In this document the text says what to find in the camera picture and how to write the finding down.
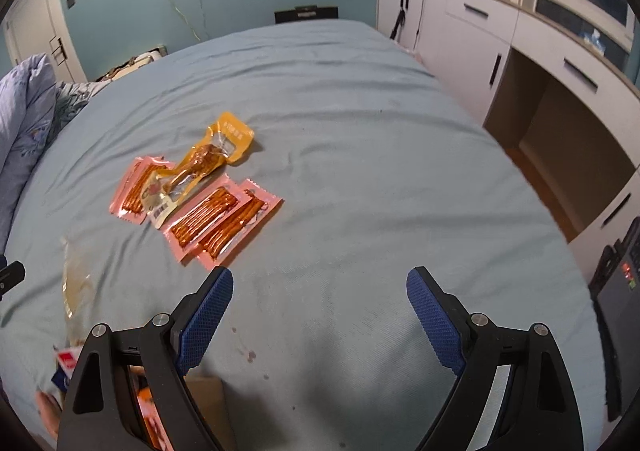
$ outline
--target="orange snack package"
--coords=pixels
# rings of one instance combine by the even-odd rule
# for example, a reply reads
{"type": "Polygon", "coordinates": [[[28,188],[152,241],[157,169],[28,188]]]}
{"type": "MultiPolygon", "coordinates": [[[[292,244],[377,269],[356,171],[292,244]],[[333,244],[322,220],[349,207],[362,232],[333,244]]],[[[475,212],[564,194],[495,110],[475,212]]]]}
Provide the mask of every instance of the orange snack package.
{"type": "Polygon", "coordinates": [[[161,168],[171,168],[172,162],[161,157],[146,156],[139,162],[134,160],[116,190],[109,212],[133,224],[145,221],[146,212],[140,200],[140,192],[149,175],[161,168]]]}
{"type": "Polygon", "coordinates": [[[250,200],[209,229],[198,243],[198,260],[208,271],[212,271],[216,265],[224,265],[235,256],[283,201],[249,179],[242,182],[240,187],[250,200]]]}
{"type": "Polygon", "coordinates": [[[253,139],[254,131],[225,111],[177,166],[151,174],[141,198],[153,226],[159,229],[200,180],[223,164],[238,161],[253,139]]]}
{"type": "Polygon", "coordinates": [[[251,198],[226,174],[213,180],[180,207],[162,227],[162,233],[178,261],[197,247],[211,229],[242,208],[251,198]]]}

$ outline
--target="silver screw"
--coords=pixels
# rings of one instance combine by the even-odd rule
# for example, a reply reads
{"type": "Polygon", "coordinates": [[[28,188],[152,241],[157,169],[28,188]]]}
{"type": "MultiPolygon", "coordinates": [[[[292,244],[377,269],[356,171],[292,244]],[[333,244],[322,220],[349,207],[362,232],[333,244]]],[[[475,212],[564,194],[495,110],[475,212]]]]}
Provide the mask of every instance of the silver screw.
{"type": "Polygon", "coordinates": [[[158,314],[154,316],[153,324],[156,326],[164,326],[169,322],[169,314],[158,314]]]}
{"type": "Polygon", "coordinates": [[[489,322],[489,318],[484,314],[472,314],[471,322],[476,326],[485,326],[489,322]]]}
{"type": "Polygon", "coordinates": [[[101,335],[104,335],[106,331],[107,327],[105,325],[95,325],[94,329],[91,330],[91,333],[94,337],[100,337],[101,335]]]}
{"type": "Polygon", "coordinates": [[[537,325],[535,325],[533,327],[533,331],[537,333],[539,336],[546,336],[549,333],[549,329],[541,323],[538,323],[537,325]]]}

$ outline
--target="pink snack package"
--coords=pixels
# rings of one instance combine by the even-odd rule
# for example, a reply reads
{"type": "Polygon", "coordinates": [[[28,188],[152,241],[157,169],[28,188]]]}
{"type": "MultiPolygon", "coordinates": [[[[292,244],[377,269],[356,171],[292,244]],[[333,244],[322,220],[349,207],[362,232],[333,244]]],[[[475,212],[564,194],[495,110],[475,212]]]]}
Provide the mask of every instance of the pink snack package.
{"type": "Polygon", "coordinates": [[[140,200],[142,186],[153,171],[173,166],[173,162],[163,160],[162,157],[146,156],[140,161],[135,159],[120,181],[109,212],[127,222],[140,225],[146,218],[146,212],[140,200]]]}
{"type": "Polygon", "coordinates": [[[198,244],[198,260],[209,272],[230,261],[278,209],[283,199],[247,179],[240,187],[250,197],[234,214],[210,229],[198,244]]]}
{"type": "Polygon", "coordinates": [[[162,233],[176,259],[185,259],[211,229],[250,199],[226,174],[209,183],[162,226],[162,233]]]}

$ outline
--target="wooden floor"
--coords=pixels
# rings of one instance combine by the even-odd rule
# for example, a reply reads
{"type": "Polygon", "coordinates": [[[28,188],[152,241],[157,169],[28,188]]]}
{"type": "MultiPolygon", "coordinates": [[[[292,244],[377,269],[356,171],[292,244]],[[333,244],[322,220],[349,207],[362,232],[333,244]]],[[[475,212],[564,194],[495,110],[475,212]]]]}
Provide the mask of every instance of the wooden floor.
{"type": "Polygon", "coordinates": [[[519,148],[508,148],[505,152],[511,161],[513,161],[517,168],[522,172],[531,187],[536,191],[540,201],[547,209],[549,209],[551,216],[553,216],[556,224],[558,224],[558,227],[562,231],[562,234],[564,234],[567,243],[572,241],[578,235],[578,232],[575,230],[575,227],[569,220],[569,217],[564,212],[564,209],[562,209],[560,202],[558,202],[558,199],[543,180],[538,170],[519,148]]]}

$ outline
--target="blue gripper pad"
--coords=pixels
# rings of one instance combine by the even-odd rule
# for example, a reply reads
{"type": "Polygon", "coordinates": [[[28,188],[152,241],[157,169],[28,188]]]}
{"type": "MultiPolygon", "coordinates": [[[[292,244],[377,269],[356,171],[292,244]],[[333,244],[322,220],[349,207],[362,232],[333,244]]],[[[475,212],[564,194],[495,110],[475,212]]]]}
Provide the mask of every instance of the blue gripper pad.
{"type": "Polygon", "coordinates": [[[182,332],[175,363],[178,373],[186,375],[200,364],[233,293],[233,275],[229,269],[224,269],[182,332]]]}
{"type": "Polygon", "coordinates": [[[440,364],[459,377],[465,368],[460,333],[415,269],[406,278],[406,294],[440,364]]]}

